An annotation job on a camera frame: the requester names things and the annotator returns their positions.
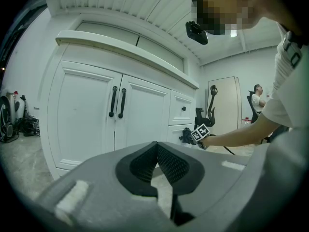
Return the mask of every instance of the neck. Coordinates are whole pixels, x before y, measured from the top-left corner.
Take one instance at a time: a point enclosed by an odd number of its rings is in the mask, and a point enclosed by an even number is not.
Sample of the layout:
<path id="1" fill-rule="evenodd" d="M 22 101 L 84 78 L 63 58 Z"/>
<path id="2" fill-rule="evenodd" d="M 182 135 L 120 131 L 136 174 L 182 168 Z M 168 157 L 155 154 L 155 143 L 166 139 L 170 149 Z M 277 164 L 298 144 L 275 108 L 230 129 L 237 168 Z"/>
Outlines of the neck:
<path id="1" fill-rule="evenodd" d="M 289 12 L 281 0 L 256 1 L 256 8 L 260 17 L 266 17 L 270 20 L 276 21 L 298 36 L 303 34 L 300 27 L 296 24 L 293 15 Z"/>

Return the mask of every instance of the white shirt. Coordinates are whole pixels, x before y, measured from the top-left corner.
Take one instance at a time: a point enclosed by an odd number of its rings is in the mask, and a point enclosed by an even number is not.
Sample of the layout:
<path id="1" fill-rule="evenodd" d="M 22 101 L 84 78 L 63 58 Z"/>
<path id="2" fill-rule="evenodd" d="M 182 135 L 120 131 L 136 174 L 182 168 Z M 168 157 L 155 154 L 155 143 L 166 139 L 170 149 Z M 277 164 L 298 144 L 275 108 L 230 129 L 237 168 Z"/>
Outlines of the white shirt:
<path id="1" fill-rule="evenodd" d="M 296 49 L 303 55 L 300 63 L 294 70 L 287 53 L 283 49 L 286 30 L 278 24 L 281 34 L 281 43 L 275 57 L 275 81 L 269 101 L 263 108 L 263 115 L 269 120 L 287 127 L 306 126 L 308 121 L 308 47 Z"/>
<path id="2" fill-rule="evenodd" d="M 263 107 L 260 106 L 260 100 L 263 100 L 261 97 L 259 97 L 256 94 L 252 95 L 252 106 L 255 109 L 256 112 L 261 112 L 263 110 Z"/>

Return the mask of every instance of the cabinet handle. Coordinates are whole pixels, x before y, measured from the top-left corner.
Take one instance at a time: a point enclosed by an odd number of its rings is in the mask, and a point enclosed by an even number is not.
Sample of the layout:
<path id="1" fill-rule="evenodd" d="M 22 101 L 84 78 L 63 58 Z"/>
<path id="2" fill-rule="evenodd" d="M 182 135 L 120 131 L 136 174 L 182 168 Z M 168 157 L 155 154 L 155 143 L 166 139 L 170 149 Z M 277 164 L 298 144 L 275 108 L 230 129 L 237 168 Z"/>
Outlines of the cabinet handle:
<path id="1" fill-rule="evenodd" d="M 119 118 L 122 118 L 124 116 L 124 107 L 125 107 L 125 101 L 126 101 L 126 89 L 123 88 L 121 90 L 122 92 L 122 99 L 121 99 L 121 109 L 120 109 L 120 114 L 118 114 Z"/>
<path id="2" fill-rule="evenodd" d="M 112 103 L 111 103 L 111 111 L 109 113 L 110 117 L 114 116 L 114 106 L 115 106 L 115 100 L 116 100 L 116 92 L 118 88 L 116 86 L 112 87 L 113 93 L 112 93 Z"/>

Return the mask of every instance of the ceiling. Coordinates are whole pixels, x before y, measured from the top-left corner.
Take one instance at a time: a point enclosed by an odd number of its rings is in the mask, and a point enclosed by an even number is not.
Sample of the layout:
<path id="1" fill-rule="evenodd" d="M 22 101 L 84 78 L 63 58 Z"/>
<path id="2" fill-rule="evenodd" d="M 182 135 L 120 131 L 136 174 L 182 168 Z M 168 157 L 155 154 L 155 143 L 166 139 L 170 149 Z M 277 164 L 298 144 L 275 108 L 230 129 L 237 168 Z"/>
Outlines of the ceiling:
<path id="1" fill-rule="evenodd" d="M 174 37 L 200 60 L 200 65 L 231 55 L 277 45 L 275 22 L 263 18 L 253 29 L 239 30 L 237 37 L 209 35 L 205 46 L 187 37 L 185 23 L 191 18 L 191 0 L 59 0 L 59 9 L 102 8 L 126 13 L 155 25 Z"/>

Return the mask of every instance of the person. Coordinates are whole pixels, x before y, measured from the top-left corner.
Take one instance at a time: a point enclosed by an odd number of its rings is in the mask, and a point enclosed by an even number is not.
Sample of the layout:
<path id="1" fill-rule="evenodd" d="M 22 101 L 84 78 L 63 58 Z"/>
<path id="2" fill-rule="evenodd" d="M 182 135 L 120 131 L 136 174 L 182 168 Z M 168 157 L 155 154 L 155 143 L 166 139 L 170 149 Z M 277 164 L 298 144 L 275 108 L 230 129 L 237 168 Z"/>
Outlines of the person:
<path id="1" fill-rule="evenodd" d="M 197 23 L 208 33 L 224 34 L 231 25 L 237 29 L 250 29 L 262 17 L 266 17 L 277 22 L 281 34 L 281 43 L 275 56 L 273 91 L 257 121 L 227 134 L 206 137 L 201 140 L 202 144 L 249 145 L 261 141 L 280 125 L 308 126 L 309 115 L 302 103 L 304 98 L 308 98 L 305 91 L 308 90 L 308 80 L 305 76 L 309 76 L 309 40 L 308 30 L 304 30 L 305 24 L 300 11 L 294 10 L 292 14 L 282 0 L 192 0 L 192 2 L 197 9 Z"/>
<path id="2" fill-rule="evenodd" d="M 263 94 L 263 88 L 261 85 L 256 84 L 254 86 L 254 94 L 251 97 L 252 106 L 255 111 L 260 114 L 262 112 L 263 107 L 265 107 L 266 102 L 261 98 Z"/>

